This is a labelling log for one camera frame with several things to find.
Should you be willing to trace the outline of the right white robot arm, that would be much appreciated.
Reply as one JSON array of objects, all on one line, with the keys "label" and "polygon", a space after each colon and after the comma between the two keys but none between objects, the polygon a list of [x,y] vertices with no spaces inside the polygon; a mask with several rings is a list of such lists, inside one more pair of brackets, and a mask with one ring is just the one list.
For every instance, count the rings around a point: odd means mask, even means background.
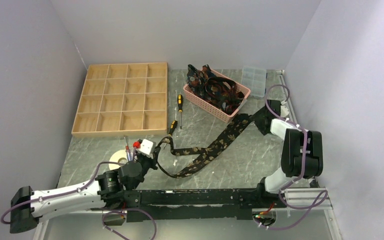
[{"label": "right white robot arm", "polygon": [[252,115],[255,125],[263,134],[272,134],[283,141],[280,167],[262,180],[265,188],[255,194],[256,203],[267,208],[275,201],[275,194],[297,179],[311,179],[322,174],[323,137],[319,131],[302,129],[287,117],[278,118],[281,102],[268,104]]}]

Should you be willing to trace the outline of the black gold patterned tie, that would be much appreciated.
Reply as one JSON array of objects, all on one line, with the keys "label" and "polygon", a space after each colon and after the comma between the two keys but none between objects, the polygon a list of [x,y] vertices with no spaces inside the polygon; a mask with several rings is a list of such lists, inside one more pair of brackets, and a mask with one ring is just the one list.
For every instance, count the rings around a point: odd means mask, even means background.
[{"label": "black gold patterned tie", "polygon": [[156,145],[152,156],[155,157],[156,161],[158,160],[162,144],[168,144],[170,146],[170,153],[174,156],[196,155],[197,157],[192,162],[174,174],[167,172],[159,162],[156,163],[161,171],[170,178],[181,179],[189,177],[202,170],[221,155],[253,121],[253,115],[245,113],[236,115],[221,134],[207,147],[174,148],[173,138],[166,136]]}]

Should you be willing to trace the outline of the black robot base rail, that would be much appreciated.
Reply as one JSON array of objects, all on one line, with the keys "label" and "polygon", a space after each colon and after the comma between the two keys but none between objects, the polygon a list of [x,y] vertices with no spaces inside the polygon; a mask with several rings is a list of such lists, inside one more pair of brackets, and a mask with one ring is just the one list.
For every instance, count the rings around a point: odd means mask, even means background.
[{"label": "black robot base rail", "polygon": [[266,192],[261,184],[256,188],[122,190],[103,194],[100,199],[106,209],[126,209],[129,223],[147,220],[133,208],[147,212],[155,220],[251,220],[258,211],[286,207],[277,194]]}]

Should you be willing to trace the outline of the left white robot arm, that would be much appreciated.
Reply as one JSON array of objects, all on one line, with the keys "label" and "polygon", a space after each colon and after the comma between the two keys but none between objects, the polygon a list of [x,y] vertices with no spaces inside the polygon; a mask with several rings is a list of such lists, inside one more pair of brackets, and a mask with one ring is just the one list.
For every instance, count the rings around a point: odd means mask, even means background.
[{"label": "left white robot arm", "polygon": [[99,174],[100,162],[91,179],[55,189],[18,189],[10,201],[10,209],[0,221],[9,225],[11,234],[35,229],[39,223],[57,216],[83,210],[119,210],[140,206],[141,196],[136,188],[145,180],[150,169],[157,169],[160,148],[141,146],[133,160],[116,162],[118,167]]}]

